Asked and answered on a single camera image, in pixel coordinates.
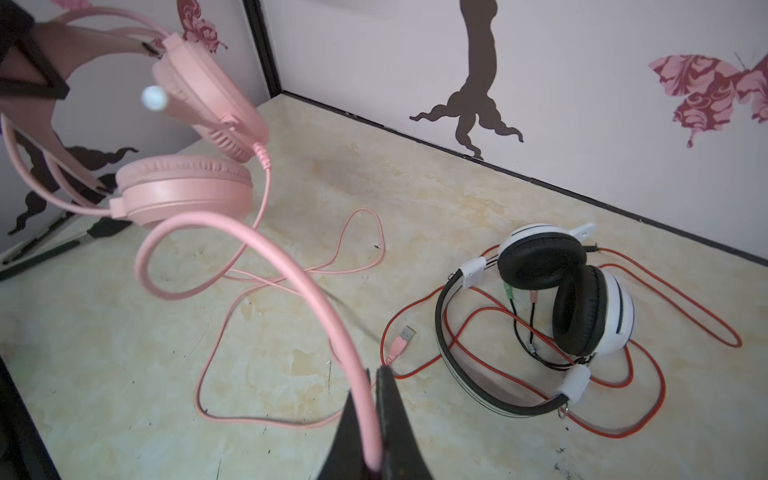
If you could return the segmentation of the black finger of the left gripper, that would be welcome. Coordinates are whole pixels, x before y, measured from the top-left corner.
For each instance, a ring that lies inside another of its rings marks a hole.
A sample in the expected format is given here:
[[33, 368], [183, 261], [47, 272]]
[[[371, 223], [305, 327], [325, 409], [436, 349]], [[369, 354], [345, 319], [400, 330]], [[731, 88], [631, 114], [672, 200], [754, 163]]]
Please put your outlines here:
[[34, 38], [34, 17], [1, 2], [1, 96], [63, 100], [69, 86]]

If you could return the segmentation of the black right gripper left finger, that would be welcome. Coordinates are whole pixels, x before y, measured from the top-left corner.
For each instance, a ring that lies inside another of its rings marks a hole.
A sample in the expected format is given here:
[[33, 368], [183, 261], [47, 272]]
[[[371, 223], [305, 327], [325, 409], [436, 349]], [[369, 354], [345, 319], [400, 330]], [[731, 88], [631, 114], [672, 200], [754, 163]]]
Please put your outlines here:
[[333, 442], [316, 479], [374, 479], [364, 461], [361, 433], [351, 393], [347, 396]]

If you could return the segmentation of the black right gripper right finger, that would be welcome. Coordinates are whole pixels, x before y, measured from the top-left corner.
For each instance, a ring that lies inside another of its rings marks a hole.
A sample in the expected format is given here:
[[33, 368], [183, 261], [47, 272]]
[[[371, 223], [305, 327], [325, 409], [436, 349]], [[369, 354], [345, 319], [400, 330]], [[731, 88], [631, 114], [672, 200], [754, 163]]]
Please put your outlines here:
[[383, 442], [379, 477], [384, 480], [432, 479], [389, 366], [380, 367], [376, 373], [376, 407]]

